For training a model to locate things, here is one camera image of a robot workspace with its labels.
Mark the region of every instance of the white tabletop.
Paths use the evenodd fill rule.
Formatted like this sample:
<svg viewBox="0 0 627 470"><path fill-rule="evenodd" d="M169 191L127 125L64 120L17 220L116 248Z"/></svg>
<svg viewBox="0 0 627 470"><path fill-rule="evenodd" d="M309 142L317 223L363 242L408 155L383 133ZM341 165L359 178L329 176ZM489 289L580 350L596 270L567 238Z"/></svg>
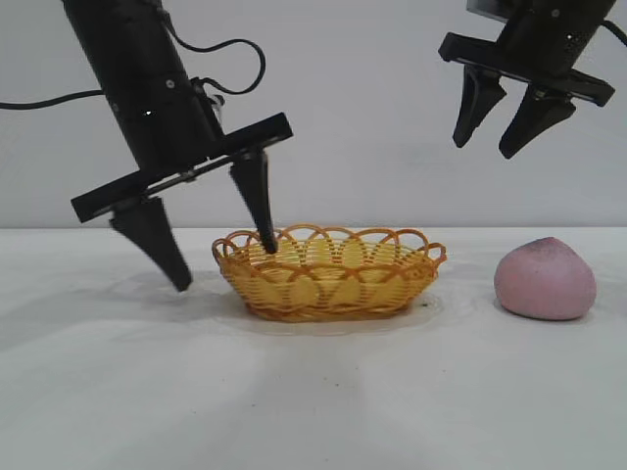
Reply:
<svg viewBox="0 0 627 470"><path fill-rule="evenodd" d="M226 233L177 232L179 295L110 231L0 232L0 468L627 468L627 229L428 229L451 260L414 312L301 326L244 312ZM544 236L597 273L584 320L495 304Z"/></svg>

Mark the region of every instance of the white background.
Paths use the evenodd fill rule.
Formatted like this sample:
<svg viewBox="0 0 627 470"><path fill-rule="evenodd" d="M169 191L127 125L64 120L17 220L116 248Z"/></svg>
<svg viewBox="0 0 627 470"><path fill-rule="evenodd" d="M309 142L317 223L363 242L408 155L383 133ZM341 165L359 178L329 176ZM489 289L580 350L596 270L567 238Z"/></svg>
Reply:
<svg viewBox="0 0 627 470"><path fill-rule="evenodd" d="M611 14L627 25L627 5ZM579 112L514 161L498 152L524 87L459 151L459 65L437 51L448 31L494 39L502 25L465 1L167 1L188 41L244 36L268 55L259 91L231 99L227 129L285 111L297 137L271 150L278 224L624 225L627 50L600 31L578 68L618 92ZM231 87L256 72L245 47L182 54L191 75ZM97 87L61 1L0 6L0 100L46 99ZM134 170L102 98L31 113L0 113L0 226L77 226L70 199ZM225 171L166 193L178 226L249 225ZM90 225L103 225L106 217Z"/></svg>

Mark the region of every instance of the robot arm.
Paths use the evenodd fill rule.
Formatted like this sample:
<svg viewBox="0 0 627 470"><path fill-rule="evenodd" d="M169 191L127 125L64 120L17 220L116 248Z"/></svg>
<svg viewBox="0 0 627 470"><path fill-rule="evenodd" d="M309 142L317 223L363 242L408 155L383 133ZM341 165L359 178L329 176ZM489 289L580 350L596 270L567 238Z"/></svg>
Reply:
<svg viewBox="0 0 627 470"><path fill-rule="evenodd" d="M220 166L230 175L261 235L273 253L265 147L292 136L283 114L224 134L215 101L205 93L210 79L189 78L172 38L188 48L173 29L161 0L63 0L78 40L139 169L72 200L84 222L113 213L111 225L165 273L179 291L191 273L171 233L162 201L153 197ZM265 57L260 54L263 75ZM217 47L198 51L209 52Z"/></svg>
<svg viewBox="0 0 627 470"><path fill-rule="evenodd" d="M501 78L528 83L500 150L510 159L544 131L570 118L572 100L602 107L614 89L573 67L616 0L468 0L468 10L506 23L495 42L449 33L440 48L464 65L454 140L463 147L505 97Z"/></svg>

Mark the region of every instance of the pink soft toy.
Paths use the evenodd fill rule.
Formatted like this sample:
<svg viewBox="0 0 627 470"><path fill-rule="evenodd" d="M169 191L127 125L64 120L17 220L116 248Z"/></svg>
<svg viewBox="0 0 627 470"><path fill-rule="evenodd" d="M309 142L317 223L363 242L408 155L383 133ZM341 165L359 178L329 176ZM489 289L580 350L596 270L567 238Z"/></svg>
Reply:
<svg viewBox="0 0 627 470"><path fill-rule="evenodd" d="M502 259L494 279L501 305L543 320L584 316L597 298L590 266L556 238L524 245Z"/></svg>

